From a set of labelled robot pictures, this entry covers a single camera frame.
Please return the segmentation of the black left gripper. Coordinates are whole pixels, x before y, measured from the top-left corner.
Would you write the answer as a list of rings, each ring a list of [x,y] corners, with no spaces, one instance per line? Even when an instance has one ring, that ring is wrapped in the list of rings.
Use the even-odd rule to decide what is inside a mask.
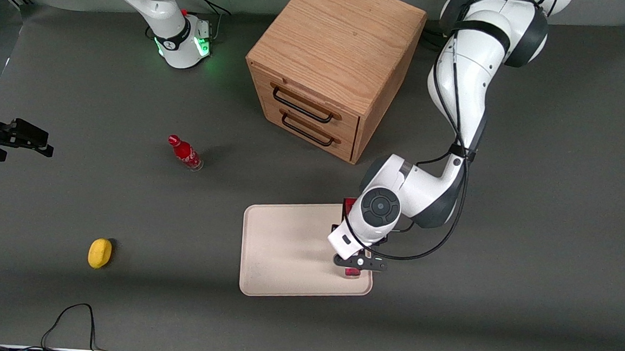
[[[332,224],[333,239],[338,238],[344,245],[358,245],[361,242],[368,248],[375,244],[381,244],[387,242],[388,231],[372,232],[368,231],[366,234],[362,234],[361,230],[353,227],[352,230],[347,226],[348,224]]]

